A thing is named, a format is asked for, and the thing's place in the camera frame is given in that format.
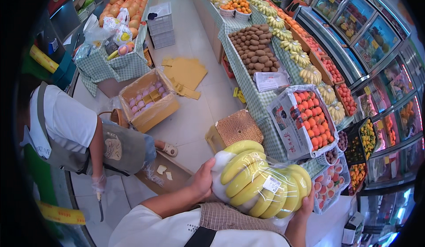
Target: barcode sticker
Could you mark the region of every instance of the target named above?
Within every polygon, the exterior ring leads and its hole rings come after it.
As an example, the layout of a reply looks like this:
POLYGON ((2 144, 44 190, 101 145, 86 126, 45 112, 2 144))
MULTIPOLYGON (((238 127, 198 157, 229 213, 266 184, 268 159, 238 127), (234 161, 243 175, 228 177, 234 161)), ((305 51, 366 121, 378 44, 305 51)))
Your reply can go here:
POLYGON ((263 184, 263 188, 276 193, 276 191, 279 189, 280 185, 282 183, 275 178, 273 178, 271 175, 269 175, 266 179, 266 181, 263 184))

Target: yellow price sign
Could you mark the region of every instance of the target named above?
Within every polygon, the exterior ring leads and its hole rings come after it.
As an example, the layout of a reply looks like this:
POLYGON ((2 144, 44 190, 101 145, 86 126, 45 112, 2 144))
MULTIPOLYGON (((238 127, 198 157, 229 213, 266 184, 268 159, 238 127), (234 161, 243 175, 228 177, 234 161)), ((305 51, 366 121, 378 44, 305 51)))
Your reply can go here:
POLYGON ((351 19, 351 21, 353 21, 353 22, 356 22, 356 21, 357 21, 357 18, 355 18, 353 15, 350 15, 350 19, 351 19))
POLYGON ((376 40, 372 40, 372 46, 375 48, 375 50, 379 48, 379 44, 376 42, 376 40))
POLYGON ((367 86, 365 86, 365 93, 366 93, 366 95, 370 95, 370 94, 372 94, 372 92, 371 92, 371 89, 369 88, 369 86, 367 85, 367 86))
POLYGON ((382 123, 382 121, 378 121, 377 125, 378 125, 378 129, 379 130, 381 130, 382 128, 384 128, 384 124, 382 123))

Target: plastic glove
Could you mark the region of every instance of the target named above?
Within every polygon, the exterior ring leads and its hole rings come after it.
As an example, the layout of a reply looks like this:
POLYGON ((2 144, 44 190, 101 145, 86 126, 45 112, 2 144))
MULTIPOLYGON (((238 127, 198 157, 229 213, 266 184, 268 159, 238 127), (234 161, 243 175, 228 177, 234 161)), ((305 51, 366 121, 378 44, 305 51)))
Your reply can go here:
POLYGON ((92 177, 91 178, 91 187, 94 190, 94 193, 105 192, 105 185, 106 185, 106 177, 104 174, 102 174, 100 177, 92 177))

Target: denim shorts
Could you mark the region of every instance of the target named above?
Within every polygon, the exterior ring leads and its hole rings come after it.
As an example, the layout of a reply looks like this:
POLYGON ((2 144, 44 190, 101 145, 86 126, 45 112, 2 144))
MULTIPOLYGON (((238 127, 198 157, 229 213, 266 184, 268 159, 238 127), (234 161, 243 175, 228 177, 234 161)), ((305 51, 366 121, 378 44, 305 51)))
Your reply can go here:
MULTIPOLYGON (((102 119, 102 123, 118 125, 116 122, 104 119, 102 119)), ((145 139, 145 163, 151 163, 156 158, 155 142, 150 135, 142 134, 145 139)))

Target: gray apron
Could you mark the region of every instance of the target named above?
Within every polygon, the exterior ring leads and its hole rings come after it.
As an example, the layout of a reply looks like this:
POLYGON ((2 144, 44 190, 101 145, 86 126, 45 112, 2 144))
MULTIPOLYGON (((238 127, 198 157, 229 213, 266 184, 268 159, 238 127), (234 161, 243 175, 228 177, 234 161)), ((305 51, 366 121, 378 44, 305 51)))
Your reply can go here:
MULTIPOLYGON (((48 140, 51 153, 48 159, 40 157, 43 161, 63 170, 75 172, 77 174, 92 174, 90 150, 79 153, 69 151, 56 143, 46 130, 44 117, 44 93, 47 87, 46 82, 42 82, 37 96, 37 115, 43 130, 44 136, 48 140)), ((102 124, 104 156, 103 167, 106 176, 122 175, 129 176, 137 173, 145 161, 145 139, 140 132, 130 130, 119 125, 102 124)))
POLYGON ((290 241, 273 223, 266 219, 254 218, 239 212, 223 202, 199 204, 201 220, 185 247, 209 247, 219 230, 265 230, 280 234, 292 247, 290 241))

